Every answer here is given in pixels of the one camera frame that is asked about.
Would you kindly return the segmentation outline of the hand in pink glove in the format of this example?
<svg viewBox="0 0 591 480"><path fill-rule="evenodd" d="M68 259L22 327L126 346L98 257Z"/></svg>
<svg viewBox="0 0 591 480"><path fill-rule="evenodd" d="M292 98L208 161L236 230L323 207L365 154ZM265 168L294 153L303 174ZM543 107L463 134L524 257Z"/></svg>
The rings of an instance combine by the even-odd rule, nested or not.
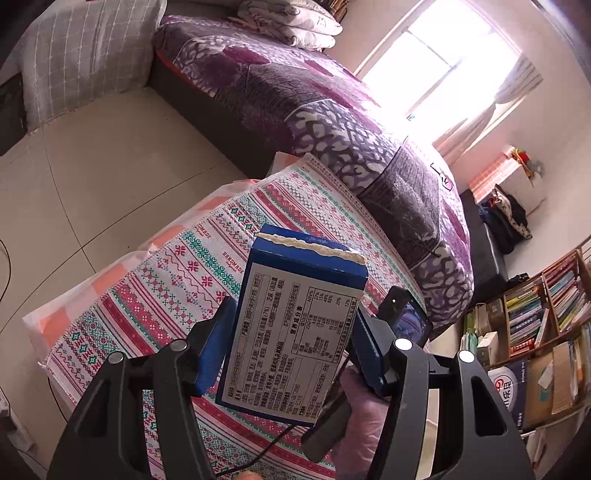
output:
<svg viewBox="0 0 591 480"><path fill-rule="evenodd" d="M370 392L353 366L341 376L352 413L342 440L332 448L336 479L365 479L377 451L389 403Z"/></svg>

